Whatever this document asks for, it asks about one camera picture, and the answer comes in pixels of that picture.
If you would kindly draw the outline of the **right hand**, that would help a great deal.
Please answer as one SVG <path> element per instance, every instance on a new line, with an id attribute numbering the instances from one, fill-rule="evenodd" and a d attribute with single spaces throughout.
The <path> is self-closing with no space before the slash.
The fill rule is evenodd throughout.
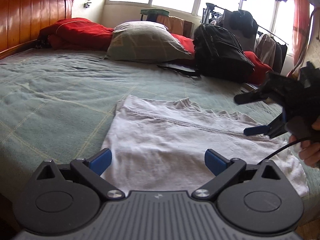
<path id="1" fill-rule="evenodd" d="M 303 141 L 300 144 L 299 158 L 304 161 L 304 164 L 316 168 L 320 159 L 319 142 Z"/>

